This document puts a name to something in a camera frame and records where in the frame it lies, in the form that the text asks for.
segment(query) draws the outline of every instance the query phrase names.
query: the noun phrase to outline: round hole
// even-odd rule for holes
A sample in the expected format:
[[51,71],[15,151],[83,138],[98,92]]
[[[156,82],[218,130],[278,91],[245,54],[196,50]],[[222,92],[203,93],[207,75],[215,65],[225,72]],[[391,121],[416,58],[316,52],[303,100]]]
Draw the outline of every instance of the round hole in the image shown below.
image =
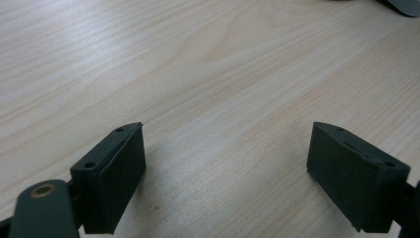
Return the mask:
[[52,193],[55,190],[54,184],[44,184],[40,185],[39,187],[35,188],[31,191],[31,197],[33,198],[41,198],[44,197],[50,193]]
[[388,167],[395,167],[395,164],[391,163],[391,162],[385,162],[385,165]]
[[89,169],[89,168],[93,168],[96,164],[93,162],[89,162],[86,165],[84,165],[85,168]]

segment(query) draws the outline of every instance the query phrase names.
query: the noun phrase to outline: dark object in corner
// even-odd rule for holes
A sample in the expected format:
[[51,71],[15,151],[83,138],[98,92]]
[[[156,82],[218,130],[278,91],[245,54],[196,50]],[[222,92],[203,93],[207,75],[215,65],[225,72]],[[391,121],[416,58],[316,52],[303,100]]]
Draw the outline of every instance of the dark object in corner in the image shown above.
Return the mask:
[[71,167],[71,181],[39,182],[18,197],[0,237],[75,238],[114,233],[146,169],[141,123],[111,132]]
[[386,0],[402,14],[409,17],[420,16],[420,0]]
[[420,237],[420,187],[406,182],[410,168],[343,128],[315,122],[307,162],[314,177],[360,231]]

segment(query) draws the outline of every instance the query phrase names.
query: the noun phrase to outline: table surface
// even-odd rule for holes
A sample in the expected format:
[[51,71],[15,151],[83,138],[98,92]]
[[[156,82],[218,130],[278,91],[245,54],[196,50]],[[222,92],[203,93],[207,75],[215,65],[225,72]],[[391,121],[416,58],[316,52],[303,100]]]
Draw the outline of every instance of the table surface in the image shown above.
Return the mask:
[[0,36],[1,219],[141,121],[148,168],[113,237],[399,231],[358,233],[306,159],[312,123],[331,123],[416,184],[420,19],[371,0],[18,1]]

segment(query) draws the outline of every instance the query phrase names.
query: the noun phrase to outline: light wood grain surface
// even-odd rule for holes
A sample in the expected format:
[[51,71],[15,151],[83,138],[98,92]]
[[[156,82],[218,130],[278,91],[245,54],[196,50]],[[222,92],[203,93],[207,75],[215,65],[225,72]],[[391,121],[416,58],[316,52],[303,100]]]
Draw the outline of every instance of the light wood grain surface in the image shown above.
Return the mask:
[[356,232],[306,159],[327,122],[420,179],[420,19],[373,0],[11,2],[0,219],[142,121],[148,168],[113,237],[396,237]]

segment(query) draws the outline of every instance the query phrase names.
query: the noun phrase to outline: screw hole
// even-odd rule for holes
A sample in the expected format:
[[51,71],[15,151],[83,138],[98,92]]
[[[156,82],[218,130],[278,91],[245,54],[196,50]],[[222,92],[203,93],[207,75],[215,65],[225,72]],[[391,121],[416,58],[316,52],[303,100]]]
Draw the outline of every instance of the screw hole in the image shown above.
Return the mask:
[[85,168],[89,169],[89,168],[93,168],[96,164],[93,162],[89,162],[86,165],[84,165]]
[[391,162],[385,162],[385,165],[388,167],[395,167],[395,164],[391,163]]
[[31,197],[41,198],[52,193],[54,190],[55,190],[54,184],[44,184],[32,190]]

